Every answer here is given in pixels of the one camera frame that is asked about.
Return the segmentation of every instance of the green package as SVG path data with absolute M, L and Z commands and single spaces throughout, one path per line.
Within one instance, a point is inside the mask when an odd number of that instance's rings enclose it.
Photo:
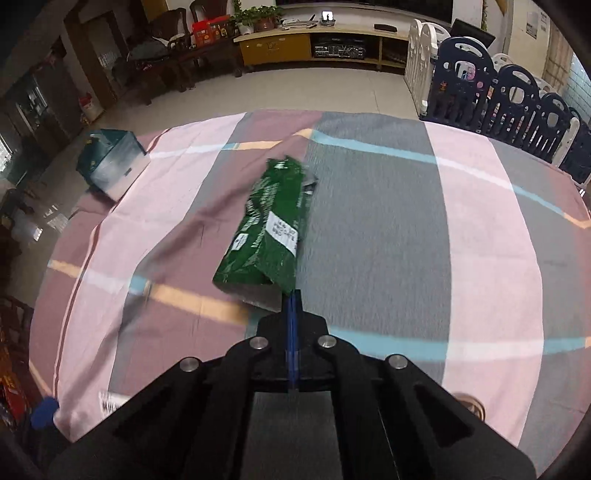
M 267 160 L 245 215 L 213 276 L 224 292 L 270 310 L 296 287 L 296 252 L 313 182 L 293 158 Z

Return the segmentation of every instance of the television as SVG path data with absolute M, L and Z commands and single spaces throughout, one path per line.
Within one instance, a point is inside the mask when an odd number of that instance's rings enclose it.
M 297 5 L 326 3 L 327 0 L 276 0 L 277 5 Z M 453 0 L 337 0 L 338 3 L 357 4 L 360 6 L 396 8 L 413 14 L 452 23 Z

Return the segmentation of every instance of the curtain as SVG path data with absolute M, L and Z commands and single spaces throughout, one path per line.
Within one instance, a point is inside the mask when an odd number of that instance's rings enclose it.
M 563 95 L 569 82 L 570 64 L 573 61 L 573 49 L 554 22 L 550 22 L 550 44 L 542 79 Z

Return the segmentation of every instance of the bag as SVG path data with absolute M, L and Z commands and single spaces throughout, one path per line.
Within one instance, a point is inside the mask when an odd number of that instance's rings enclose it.
M 117 202 L 149 162 L 132 132 L 104 128 L 89 135 L 76 171 Z
M 296 253 L 315 178 L 293 158 L 267 160 L 245 215 L 213 277 L 216 286 L 253 305 L 279 312 L 281 294 L 296 287 Z

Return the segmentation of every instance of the tv stand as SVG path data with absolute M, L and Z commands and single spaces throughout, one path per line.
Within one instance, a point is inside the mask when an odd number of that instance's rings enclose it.
M 314 57 L 313 44 L 317 36 L 334 35 L 361 38 L 366 44 L 364 59 L 334 57 Z M 294 61 L 329 61 L 338 63 L 365 63 L 382 67 L 392 67 L 404 71 L 408 49 L 407 33 L 392 33 L 376 30 L 363 25 L 343 25 L 334 27 L 318 25 L 313 28 L 278 28 L 259 33 L 241 35 L 234 39 L 240 45 L 244 65 L 256 66 L 269 63 Z

